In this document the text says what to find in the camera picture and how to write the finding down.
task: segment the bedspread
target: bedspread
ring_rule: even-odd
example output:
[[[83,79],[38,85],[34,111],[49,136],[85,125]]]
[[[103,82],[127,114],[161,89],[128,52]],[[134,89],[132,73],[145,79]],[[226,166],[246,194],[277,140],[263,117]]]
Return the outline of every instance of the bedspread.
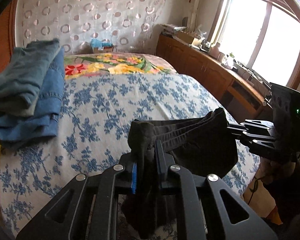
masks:
[[[93,176],[129,152],[133,119],[168,120],[205,116],[220,103],[186,75],[127,74],[66,80],[59,134],[0,158],[0,204],[16,235],[78,173]],[[226,111],[229,122],[235,123]],[[259,166],[259,157],[237,141],[238,163],[223,178],[241,195]],[[119,208],[120,239],[138,239]],[[176,236],[176,225],[159,228],[157,240]]]
[[[177,73],[163,58],[150,54],[100,53],[65,56],[66,79],[129,73]]]

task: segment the wooden headboard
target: wooden headboard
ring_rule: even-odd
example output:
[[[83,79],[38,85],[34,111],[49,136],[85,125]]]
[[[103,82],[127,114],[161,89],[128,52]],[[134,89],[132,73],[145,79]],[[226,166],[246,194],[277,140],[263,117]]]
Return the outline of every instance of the wooden headboard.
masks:
[[[10,58],[15,47],[15,12],[17,0],[12,0],[11,3],[0,14],[0,72],[10,62]]]

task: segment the window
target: window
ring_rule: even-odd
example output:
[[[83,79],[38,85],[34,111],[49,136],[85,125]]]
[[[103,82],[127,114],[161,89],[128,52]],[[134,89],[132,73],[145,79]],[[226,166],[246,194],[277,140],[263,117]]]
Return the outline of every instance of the window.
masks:
[[[225,0],[214,41],[267,82],[287,85],[300,53],[300,23],[271,0]]]

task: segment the cardboard box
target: cardboard box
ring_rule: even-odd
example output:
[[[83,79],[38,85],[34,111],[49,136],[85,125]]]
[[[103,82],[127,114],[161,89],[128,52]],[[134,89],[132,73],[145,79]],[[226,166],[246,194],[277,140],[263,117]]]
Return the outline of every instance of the cardboard box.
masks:
[[[184,33],[184,32],[177,32],[177,37],[179,39],[181,39],[182,41],[184,41],[185,43],[187,44],[191,44],[191,45],[194,45],[194,46],[199,46],[202,42],[203,39],[199,40],[187,33]]]
[[[93,53],[94,54],[99,54],[99,53],[111,53],[114,50],[114,46],[112,47],[103,47],[103,50],[99,50],[99,48],[93,48]]]

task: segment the cable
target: cable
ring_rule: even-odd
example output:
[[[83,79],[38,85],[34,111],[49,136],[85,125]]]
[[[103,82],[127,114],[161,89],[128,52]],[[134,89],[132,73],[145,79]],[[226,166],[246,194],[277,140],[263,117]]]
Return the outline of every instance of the cable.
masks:
[[[257,187],[257,185],[258,185],[258,180],[261,180],[261,179],[263,179],[264,177],[261,177],[261,178],[259,178],[259,179],[257,179],[256,177],[254,177],[256,180],[254,181],[254,184],[253,184],[253,190],[252,190],[251,197],[250,197],[250,199],[249,199],[249,201],[248,201],[248,205],[250,204],[250,202],[251,202],[251,200],[252,200],[253,194],[256,192],[256,187]]]

